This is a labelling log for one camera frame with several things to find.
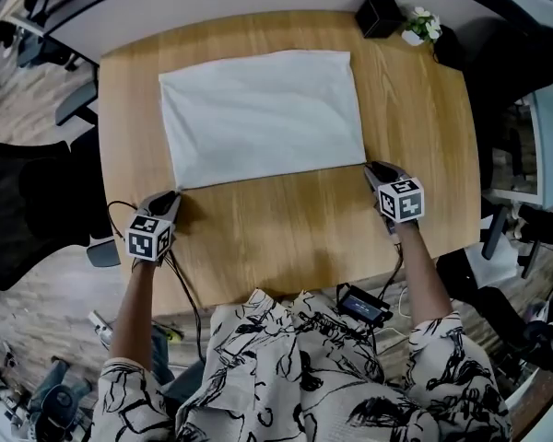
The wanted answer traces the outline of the black screen device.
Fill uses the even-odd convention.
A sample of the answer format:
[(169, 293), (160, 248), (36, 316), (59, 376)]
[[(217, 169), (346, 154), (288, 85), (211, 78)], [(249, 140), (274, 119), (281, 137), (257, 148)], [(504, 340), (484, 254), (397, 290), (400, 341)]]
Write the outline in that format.
[(338, 311), (354, 320), (381, 328), (393, 317), (393, 312), (387, 303), (356, 286), (348, 283), (340, 284), (335, 292)]

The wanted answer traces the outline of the white t-shirt with lavender sleeves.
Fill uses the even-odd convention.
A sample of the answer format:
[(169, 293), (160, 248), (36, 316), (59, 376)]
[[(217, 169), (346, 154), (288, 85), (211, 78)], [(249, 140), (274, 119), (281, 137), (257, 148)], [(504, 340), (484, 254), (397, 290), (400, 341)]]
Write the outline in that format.
[(179, 189), (366, 160), (349, 52), (289, 50), (159, 75)]

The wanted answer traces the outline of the dark grey equipment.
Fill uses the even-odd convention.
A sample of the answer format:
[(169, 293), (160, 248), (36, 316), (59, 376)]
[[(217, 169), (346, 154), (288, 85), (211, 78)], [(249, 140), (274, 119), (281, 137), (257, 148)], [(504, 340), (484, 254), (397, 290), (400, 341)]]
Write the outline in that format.
[(51, 362), (47, 375), (29, 400), (31, 442), (70, 442), (79, 404), (92, 391), (86, 378), (77, 379), (71, 387), (65, 385), (70, 365), (57, 356)]

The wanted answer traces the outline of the person's right forearm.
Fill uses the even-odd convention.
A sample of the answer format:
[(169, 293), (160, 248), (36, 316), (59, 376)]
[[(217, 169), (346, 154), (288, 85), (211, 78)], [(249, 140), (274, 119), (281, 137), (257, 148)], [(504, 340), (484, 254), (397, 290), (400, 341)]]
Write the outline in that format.
[(453, 313), (451, 299), (418, 227), (411, 222), (396, 223), (395, 232), (403, 251), (411, 320), (414, 327), (424, 324), (426, 332), (432, 333)]

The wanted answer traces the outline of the person's white black-patterned dress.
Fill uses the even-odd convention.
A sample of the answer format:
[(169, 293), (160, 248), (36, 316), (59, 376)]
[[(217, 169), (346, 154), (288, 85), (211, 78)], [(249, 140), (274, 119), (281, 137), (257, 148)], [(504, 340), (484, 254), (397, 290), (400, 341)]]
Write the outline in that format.
[(99, 379), (92, 442), (510, 442), (486, 353), (451, 313), (408, 339), (386, 383), (365, 325), (309, 292), (262, 291), (216, 309), (200, 388), (169, 415), (153, 375), (126, 358)]

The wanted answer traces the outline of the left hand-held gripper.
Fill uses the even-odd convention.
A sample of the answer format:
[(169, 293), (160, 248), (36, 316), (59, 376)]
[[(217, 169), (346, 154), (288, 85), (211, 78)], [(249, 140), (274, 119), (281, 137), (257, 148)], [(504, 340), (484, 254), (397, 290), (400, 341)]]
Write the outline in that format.
[(182, 195), (175, 190), (148, 196), (137, 207), (125, 230), (126, 253), (135, 259), (159, 262), (171, 247)]

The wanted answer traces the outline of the white potted flower plant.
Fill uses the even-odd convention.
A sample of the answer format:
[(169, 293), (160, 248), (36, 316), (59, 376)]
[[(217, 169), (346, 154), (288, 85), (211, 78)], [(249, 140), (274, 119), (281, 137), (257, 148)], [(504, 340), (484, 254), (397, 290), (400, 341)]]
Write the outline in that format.
[(402, 39), (413, 47), (424, 42), (435, 42), (442, 35), (440, 19), (429, 10), (415, 6), (408, 14)]

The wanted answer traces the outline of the person's left forearm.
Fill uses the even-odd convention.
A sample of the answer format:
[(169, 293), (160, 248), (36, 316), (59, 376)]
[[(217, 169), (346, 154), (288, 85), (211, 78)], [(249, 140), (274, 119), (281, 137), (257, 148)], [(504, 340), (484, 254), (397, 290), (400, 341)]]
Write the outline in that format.
[(110, 358), (125, 358), (146, 370), (152, 367), (152, 297), (154, 262), (138, 262), (131, 273), (112, 331)]

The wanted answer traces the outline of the black mesh office chair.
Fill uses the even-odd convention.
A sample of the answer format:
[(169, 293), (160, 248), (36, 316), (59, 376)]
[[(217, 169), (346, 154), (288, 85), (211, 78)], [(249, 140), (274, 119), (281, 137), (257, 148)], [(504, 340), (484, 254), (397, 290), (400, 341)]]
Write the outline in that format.
[(90, 129), (72, 143), (0, 143), (0, 291), (68, 246), (104, 248), (95, 266), (118, 264), (100, 162), (98, 115), (90, 107), (98, 84), (88, 82), (57, 108), (55, 122), (77, 117)]

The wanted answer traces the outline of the black pen holder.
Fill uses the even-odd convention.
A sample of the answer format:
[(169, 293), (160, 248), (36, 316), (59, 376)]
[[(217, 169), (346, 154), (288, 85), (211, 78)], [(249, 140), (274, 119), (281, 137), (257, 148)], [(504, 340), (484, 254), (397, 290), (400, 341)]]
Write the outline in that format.
[(386, 39), (406, 22), (406, 17), (395, 0), (364, 0), (355, 20), (365, 39)]

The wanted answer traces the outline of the light blue desk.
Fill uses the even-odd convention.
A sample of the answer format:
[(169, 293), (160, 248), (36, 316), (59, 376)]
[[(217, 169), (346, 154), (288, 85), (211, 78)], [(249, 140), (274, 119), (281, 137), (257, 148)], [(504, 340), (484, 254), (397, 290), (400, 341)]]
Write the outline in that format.
[(540, 204), (553, 206), (553, 85), (531, 94)]

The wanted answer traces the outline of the white cloth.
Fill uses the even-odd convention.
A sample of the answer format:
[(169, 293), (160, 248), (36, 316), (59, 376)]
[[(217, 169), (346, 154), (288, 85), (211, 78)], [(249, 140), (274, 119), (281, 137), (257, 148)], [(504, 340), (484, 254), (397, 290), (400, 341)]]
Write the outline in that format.
[(482, 249), (481, 242), (465, 248), (465, 256), (479, 288), (508, 280), (517, 274), (518, 250), (505, 235), (500, 235), (490, 259), (483, 257)]

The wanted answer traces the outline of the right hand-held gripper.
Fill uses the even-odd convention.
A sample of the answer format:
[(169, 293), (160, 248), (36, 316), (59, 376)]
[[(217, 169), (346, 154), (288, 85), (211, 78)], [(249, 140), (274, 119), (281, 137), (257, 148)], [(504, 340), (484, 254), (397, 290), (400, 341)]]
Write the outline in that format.
[(396, 224), (417, 222), (424, 215), (424, 191), (417, 178), (409, 178), (400, 167), (382, 161), (367, 163), (363, 173), (377, 195), (379, 211), (391, 235)]

